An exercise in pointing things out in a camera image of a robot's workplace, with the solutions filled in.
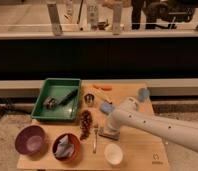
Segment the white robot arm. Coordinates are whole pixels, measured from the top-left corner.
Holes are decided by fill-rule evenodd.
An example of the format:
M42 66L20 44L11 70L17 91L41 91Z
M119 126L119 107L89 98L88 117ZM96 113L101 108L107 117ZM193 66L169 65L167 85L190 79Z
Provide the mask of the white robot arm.
M122 126L143 130L198 152L198 123L151 116L136 109L134 97L125 98L109 114L104 130L118 135Z

